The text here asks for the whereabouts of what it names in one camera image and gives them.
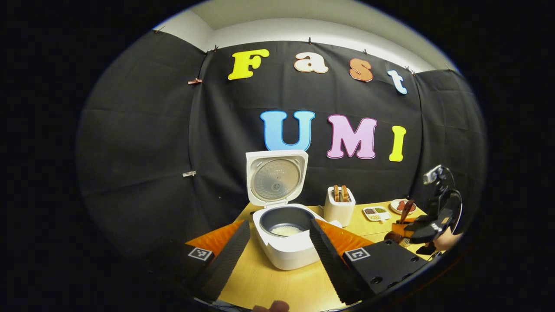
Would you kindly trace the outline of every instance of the white rice cooker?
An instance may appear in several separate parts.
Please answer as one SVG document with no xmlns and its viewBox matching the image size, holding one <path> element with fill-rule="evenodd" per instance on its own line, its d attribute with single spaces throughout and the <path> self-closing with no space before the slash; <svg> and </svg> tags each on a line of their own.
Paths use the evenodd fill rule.
<svg viewBox="0 0 555 312">
<path fill-rule="evenodd" d="M 289 204 L 302 191 L 308 154 L 304 150 L 246 153 L 249 200 L 263 209 L 253 214 L 257 237 L 272 264 L 282 270 L 320 260 L 310 240 L 310 222 L 322 217 L 301 204 Z M 341 227 L 337 221 L 331 224 Z"/>
</svg>

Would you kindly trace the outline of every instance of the table surface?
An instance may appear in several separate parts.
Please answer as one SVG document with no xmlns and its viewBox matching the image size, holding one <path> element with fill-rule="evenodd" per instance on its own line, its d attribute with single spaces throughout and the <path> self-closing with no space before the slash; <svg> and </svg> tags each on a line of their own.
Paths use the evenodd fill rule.
<svg viewBox="0 0 555 312">
<path fill-rule="evenodd" d="M 356 235 L 374 243 L 383 241 L 385 234 L 391 231 L 391 224 L 401 218 L 391 211 L 389 202 L 356 205 L 351 223 L 344 227 Z M 319 206 L 307 206 L 318 215 L 323 216 Z M 362 212 L 366 207 L 383 207 L 391 214 L 384 222 L 369 221 Z M 296 270 L 280 270 L 267 258 L 256 237 L 256 229 L 251 212 L 263 207 L 248 204 L 235 221 L 248 220 L 250 240 L 241 254 L 235 269 L 222 290 L 219 300 L 252 309 L 254 305 L 269 307 L 274 300 L 283 300 L 292 312 L 318 312 L 346 307 L 339 300 L 335 289 L 326 274 L 321 261 Z M 425 215 L 417 209 L 408 218 Z M 413 253 L 423 244 L 411 244 L 407 247 Z"/>
</svg>

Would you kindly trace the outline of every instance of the orange pad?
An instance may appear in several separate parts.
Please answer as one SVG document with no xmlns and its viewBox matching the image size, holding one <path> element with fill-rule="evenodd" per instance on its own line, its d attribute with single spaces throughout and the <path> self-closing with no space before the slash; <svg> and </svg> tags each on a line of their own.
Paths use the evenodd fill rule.
<svg viewBox="0 0 555 312">
<path fill-rule="evenodd" d="M 194 247 L 211 250 L 214 253 L 214 257 L 217 257 L 222 249 L 227 245 L 229 239 L 235 234 L 241 223 L 245 220 L 234 222 L 228 224 L 219 229 L 215 229 L 212 232 L 206 233 L 202 236 L 194 238 L 188 242 L 187 245 Z"/>
<path fill-rule="evenodd" d="M 367 240 L 366 238 L 362 238 L 349 231 L 343 230 L 342 228 L 338 228 L 328 222 L 320 219 L 316 219 L 316 222 L 318 222 L 318 225 L 320 225 L 324 233 L 326 233 L 327 238 L 330 239 L 331 244 L 334 246 L 339 256 L 343 257 L 343 253 L 346 251 L 373 244 L 372 241 Z"/>
<path fill-rule="evenodd" d="M 401 235 L 404 238 L 410 238 L 414 234 L 414 231 L 405 231 L 405 227 L 407 225 L 408 224 L 404 224 L 404 223 L 403 224 L 393 223 L 393 224 L 391 224 L 391 230 L 394 233 L 397 233 L 397 234 Z"/>
</svg>

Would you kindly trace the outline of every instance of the black curtain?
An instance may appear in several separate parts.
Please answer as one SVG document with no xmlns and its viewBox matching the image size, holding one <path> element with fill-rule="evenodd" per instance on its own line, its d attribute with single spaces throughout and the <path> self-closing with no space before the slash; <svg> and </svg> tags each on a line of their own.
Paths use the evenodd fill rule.
<svg viewBox="0 0 555 312">
<path fill-rule="evenodd" d="M 448 167 L 463 198 L 463 214 L 454 233 L 459 234 L 467 229 L 476 213 L 486 180 L 488 143 L 482 112 L 472 89 L 456 72 L 418 73 L 416 84 L 422 107 L 423 136 L 411 195 L 428 212 L 433 185 L 423 185 L 423 175 L 440 163 Z M 450 178 L 446 183 L 453 186 Z M 450 199 L 446 205 L 458 216 L 458 199 Z"/>
<path fill-rule="evenodd" d="M 253 76 L 228 80 L 236 52 L 267 49 Z M 295 55 L 314 52 L 323 56 L 329 71 L 299 72 Z M 374 78 L 366 83 L 349 75 L 349 61 L 369 61 Z M 407 94 L 399 93 L 387 71 L 396 70 L 404 78 Z M 259 42 L 219 48 L 210 52 L 201 70 L 203 80 L 195 95 L 190 123 L 190 154 L 195 189 L 203 206 L 218 207 L 222 225 L 233 220 L 248 203 L 245 153 L 266 150 L 262 112 L 287 113 L 283 123 L 283 141 L 294 144 L 299 139 L 298 110 L 316 114 L 311 123 L 311 143 L 304 188 L 292 202 L 324 204 L 327 187 L 345 184 L 358 203 L 381 202 L 406 196 L 410 191 L 420 156 L 421 115 L 418 91 L 412 74 L 406 69 L 366 55 L 360 51 L 304 42 Z M 374 159 L 345 155 L 328 158 L 331 148 L 332 114 L 345 115 L 353 131 L 362 118 L 377 120 Z M 389 161 L 393 147 L 394 125 L 407 131 L 403 160 Z"/>
<path fill-rule="evenodd" d="M 189 119 L 204 53 L 149 32 L 103 73 L 83 109 L 77 170 L 95 223 L 126 256 L 212 229 L 191 178 Z"/>
<path fill-rule="evenodd" d="M 232 55 L 257 49 L 270 55 L 251 69 L 254 75 L 228 80 Z M 295 55 L 302 52 L 321 55 L 329 71 L 297 71 Z M 353 58 L 371 64 L 372 81 L 350 76 Z M 406 94 L 397 91 L 390 70 L 403 77 Z M 188 84 L 197 77 L 203 82 Z M 323 204 L 327 187 L 345 184 L 357 203 L 412 194 L 425 209 L 421 176 L 440 162 L 453 171 L 465 208 L 478 203 L 473 195 L 483 184 L 486 141 L 462 77 L 449 71 L 413 76 L 364 52 L 306 42 L 248 43 L 205 55 L 175 36 L 149 32 L 106 70 L 82 112 L 78 173 L 92 218 L 126 256 L 231 223 L 249 202 L 245 153 L 267 150 L 260 114 L 269 110 L 287 113 L 283 141 L 289 144 L 299 138 L 293 114 L 315 113 L 306 180 L 294 203 Z M 328 158 L 332 114 L 346 116 L 353 131 L 363 118 L 375 119 L 376 156 Z M 449 123 L 438 119 L 444 115 Z M 394 125 L 406 129 L 401 162 L 389 160 Z M 196 175 L 182 177 L 190 171 Z M 463 221 L 470 217 L 465 213 Z"/>
</svg>

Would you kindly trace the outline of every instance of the finger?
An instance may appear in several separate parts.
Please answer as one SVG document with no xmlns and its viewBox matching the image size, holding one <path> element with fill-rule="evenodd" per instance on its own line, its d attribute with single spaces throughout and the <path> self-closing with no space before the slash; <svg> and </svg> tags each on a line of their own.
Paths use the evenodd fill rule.
<svg viewBox="0 0 555 312">
<path fill-rule="evenodd" d="M 276 300 L 272 303 L 270 312 L 289 312 L 289 304 L 285 301 Z"/>
<path fill-rule="evenodd" d="M 253 307 L 253 312 L 270 312 L 270 310 L 268 310 L 267 308 L 260 306 L 260 305 L 255 305 Z"/>
</svg>

